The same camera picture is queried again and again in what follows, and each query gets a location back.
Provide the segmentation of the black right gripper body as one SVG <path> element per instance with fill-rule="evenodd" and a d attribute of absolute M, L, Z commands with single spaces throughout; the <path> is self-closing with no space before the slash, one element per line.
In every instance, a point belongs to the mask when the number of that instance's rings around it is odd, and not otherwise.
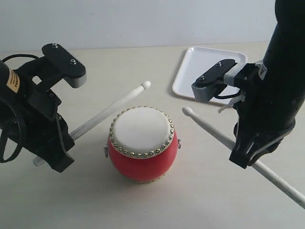
<path fill-rule="evenodd" d="M 234 153 L 273 152 L 295 126 L 295 116 L 305 101 L 305 68 L 286 63 L 270 67 L 246 65 L 240 86 L 245 100 L 234 108 Z"/>

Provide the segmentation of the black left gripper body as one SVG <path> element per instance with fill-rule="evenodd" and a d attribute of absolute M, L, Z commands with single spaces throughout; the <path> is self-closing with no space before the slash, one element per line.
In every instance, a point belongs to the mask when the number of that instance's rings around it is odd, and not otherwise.
<path fill-rule="evenodd" d="M 51 88 L 63 74 L 46 59 L 34 57 L 17 69 L 0 62 L 0 153 L 8 140 L 16 143 L 12 155 L 26 148 L 35 155 L 61 148 L 56 117 L 61 100 Z"/>

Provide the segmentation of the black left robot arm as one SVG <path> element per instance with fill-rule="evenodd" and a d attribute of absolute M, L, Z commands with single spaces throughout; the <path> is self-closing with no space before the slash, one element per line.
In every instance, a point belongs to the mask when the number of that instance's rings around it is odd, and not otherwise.
<path fill-rule="evenodd" d="M 35 57 L 18 69 L 0 62 L 0 161 L 8 163 L 23 148 L 63 172 L 74 159 L 68 151 L 75 142 L 58 113 L 61 99 L 51 88 L 72 79 L 70 70 L 47 56 Z"/>

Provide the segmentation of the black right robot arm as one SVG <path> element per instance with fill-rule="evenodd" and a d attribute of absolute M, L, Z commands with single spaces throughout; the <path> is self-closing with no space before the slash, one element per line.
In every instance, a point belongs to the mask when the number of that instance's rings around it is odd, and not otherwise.
<path fill-rule="evenodd" d="M 239 119 L 229 159 L 242 168 L 276 150 L 305 100 L 305 3 L 278 0 L 275 16 L 262 66 L 250 72 L 245 99 L 234 105 Z"/>

